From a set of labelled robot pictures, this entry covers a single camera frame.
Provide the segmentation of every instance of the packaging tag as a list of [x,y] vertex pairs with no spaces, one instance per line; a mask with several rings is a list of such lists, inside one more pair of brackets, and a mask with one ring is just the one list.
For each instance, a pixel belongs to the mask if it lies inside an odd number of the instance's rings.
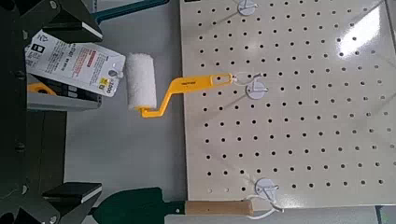
[[40,31],[25,49],[28,73],[113,96],[125,56],[93,43],[67,44]]

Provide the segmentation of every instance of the green scraper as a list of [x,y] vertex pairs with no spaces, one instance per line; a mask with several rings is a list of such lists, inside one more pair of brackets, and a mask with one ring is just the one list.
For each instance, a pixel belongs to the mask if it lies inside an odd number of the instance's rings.
[[163,224],[167,215],[253,216],[251,201],[163,201],[160,188],[125,190],[106,198],[92,210],[99,224]]

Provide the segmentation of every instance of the yellow roller handle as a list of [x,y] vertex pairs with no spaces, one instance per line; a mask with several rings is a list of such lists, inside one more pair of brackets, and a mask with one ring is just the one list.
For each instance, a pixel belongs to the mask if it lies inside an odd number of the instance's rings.
[[202,91],[215,87],[230,85],[231,83],[233,83],[233,75],[230,73],[204,77],[178,77],[174,79],[169,86],[159,110],[150,110],[149,108],[145,107],[138,107],[137,109],[140,110],[143,118],[158,118],[163,115],[166,107],[168,107],[172,94],[189,91]]
[[50,89],[48,86],[44,85],[43,83],[32,83],[27,85],[27,90],[32,92],[40,92],[46,93],[49,95],[56,95],[56,92]]

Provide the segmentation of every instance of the white fluffy roller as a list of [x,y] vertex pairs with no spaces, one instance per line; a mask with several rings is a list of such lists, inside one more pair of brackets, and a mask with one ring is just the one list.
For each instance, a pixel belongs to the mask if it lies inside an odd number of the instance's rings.
[[147,54],[130,53],[126,60],[128,108],[157,107],[154,61]]

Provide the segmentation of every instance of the pegboard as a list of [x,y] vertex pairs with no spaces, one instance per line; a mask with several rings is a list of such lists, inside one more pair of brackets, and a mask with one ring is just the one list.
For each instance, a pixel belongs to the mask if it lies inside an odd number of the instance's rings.
[[[263,73],[267,88],[185,94],[189,200],[240,200],[263,177],[277,204],[396,204],[396,55],[373,0],[180,1],[183,76]],[[267,209],[255,202],[256,209]]]

